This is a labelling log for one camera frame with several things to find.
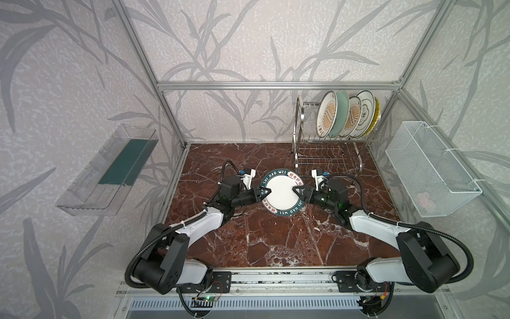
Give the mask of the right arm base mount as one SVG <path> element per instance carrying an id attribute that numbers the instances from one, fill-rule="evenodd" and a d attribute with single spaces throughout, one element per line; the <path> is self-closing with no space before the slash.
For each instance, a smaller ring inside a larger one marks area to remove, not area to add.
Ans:
<path id="1" fill-rule="evenodd" d="M 331 276 L 339 292 L 374 293 L 387 291 L 385 283 L 376 283 L 366 271 L 337 271 Z"/>

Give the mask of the large orange sunburst plate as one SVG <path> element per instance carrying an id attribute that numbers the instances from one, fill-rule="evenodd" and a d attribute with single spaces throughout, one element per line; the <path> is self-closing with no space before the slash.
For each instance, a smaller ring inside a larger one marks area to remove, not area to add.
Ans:
<path id="1" fill-rule="evenodd" d="M 316 132 L 320 138 L 326 137 L 336 120 L 337 95 L 328 91 L 321 99 L 316 118 Z"/>

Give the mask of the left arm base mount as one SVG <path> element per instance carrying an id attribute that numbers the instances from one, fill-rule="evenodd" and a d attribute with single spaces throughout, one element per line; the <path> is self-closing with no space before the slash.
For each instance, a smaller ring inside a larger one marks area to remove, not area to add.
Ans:
<path id="1" fill-rule="evenodd" d="M 182 286 L 184 293 L 208 292 L 213 294 L 229 293 L 232 284 L 232 272 L 213 271 L 206 274 L 206 277 L 199 284 L 186 284 Z"/>

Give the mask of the small orange sunburst plate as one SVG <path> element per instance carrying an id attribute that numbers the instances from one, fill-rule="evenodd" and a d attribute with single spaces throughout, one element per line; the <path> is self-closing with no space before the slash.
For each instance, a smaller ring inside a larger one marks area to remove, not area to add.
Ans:
<path id="1" fill-rule="evenodd" d="M 339 136 L 342 138 L 346 138 L 353 133 L 356 127 L 359 124 L 361 119 L 361 100 L 358 96 L 352 96 L 349 98 L 349 111 L 346 119 L 346 123 L 342 130 L 340 131 Z"/>

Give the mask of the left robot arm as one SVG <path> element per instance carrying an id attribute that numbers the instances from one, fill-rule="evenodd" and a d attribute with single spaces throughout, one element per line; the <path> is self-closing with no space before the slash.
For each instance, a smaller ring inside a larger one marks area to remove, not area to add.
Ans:
<path id="1" fill-rule="evenodd" d="M 272 190 L 248 186 L 238 176 L 219 182 L 219 188 L 198 214 L 172 225 L 153 226 L 140 250 L 128 263 L 124 281 L 131 288 L 152 288 L 162 295 L 189 286 L 205 291 L 213 285 L 213 268 L 188 259 L 191 245 L 231 220 L 237 207 L 261 202 Z"/>

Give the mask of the white plate green rim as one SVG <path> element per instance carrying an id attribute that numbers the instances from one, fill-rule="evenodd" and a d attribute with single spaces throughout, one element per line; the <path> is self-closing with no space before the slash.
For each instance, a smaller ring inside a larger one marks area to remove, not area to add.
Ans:
<path id="1" fill-rule="evenodd" d="M 360 92 L 357 97 L 361 101 L 361 117 L 360 121 L 353 131 L 352 137 L 362 137 L 368 130 L 375 115 L 375 97 L 372 92 L 364 90 Z"/>

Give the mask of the green flower plate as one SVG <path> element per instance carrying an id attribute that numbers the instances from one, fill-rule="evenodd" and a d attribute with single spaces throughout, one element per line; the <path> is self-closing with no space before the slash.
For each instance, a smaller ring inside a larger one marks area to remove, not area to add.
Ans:
<path id="1" fill-rule="evenodd" d="M 349 96 L 344 90 L 336 92 L 337 111 L 335 122 L 329 132 L 329 137 L 336 137 L 343 130 L 349 114 Z"/>

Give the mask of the yellow woven bamboo plate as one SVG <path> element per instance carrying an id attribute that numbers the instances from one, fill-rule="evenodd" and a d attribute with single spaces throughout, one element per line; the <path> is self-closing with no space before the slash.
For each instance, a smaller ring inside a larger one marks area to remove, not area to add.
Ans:
<path id="1" fill-rule="evenodd" d="M 374 130 L 375 126 L 377 125 L 379 119 L 381 118 L 381 104 L 378 100 L 378 98 L 375 98 L 375 113 L 374 113 L 374 118 L 369 126 L 369 129 L 366 131 L 367 134 L 370 134 L 372 133 L 372 131 Z"/>

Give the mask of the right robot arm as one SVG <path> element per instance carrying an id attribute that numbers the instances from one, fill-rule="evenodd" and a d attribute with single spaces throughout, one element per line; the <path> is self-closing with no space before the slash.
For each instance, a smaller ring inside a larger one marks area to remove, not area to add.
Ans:
<path id="1" fill-rule="evenodd" d="M 329 186 L 294 186 L 292 191 L 306 203 L 330 211 L 348 230 L 376 238 L 399 252 L 398 257 L 375 258 L 357 267 L 359 284 L 401 283 L 432 293 L 443 284 L 464 280 L 474 268 L 469 249 L 455 237 L 428 223 L 407 224 L 365 211 L 349 202 L 341 182 Z"/>

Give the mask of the white plate dark lettered rim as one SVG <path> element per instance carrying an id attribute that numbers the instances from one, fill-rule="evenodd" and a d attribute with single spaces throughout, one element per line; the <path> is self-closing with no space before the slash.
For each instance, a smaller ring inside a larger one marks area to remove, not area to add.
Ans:
<path id="1" fill-rule="evenodd" d="M 304 186 L 303 180 L 295 172 L 288 169 L 276 169 L 267 173 L 260 184 L 260 194 L 265 189 L 270 193 L 262 200 L 264 207 L 273 215 L 288 217 L 296 214 L 304 207 L 293 188 Z"/>

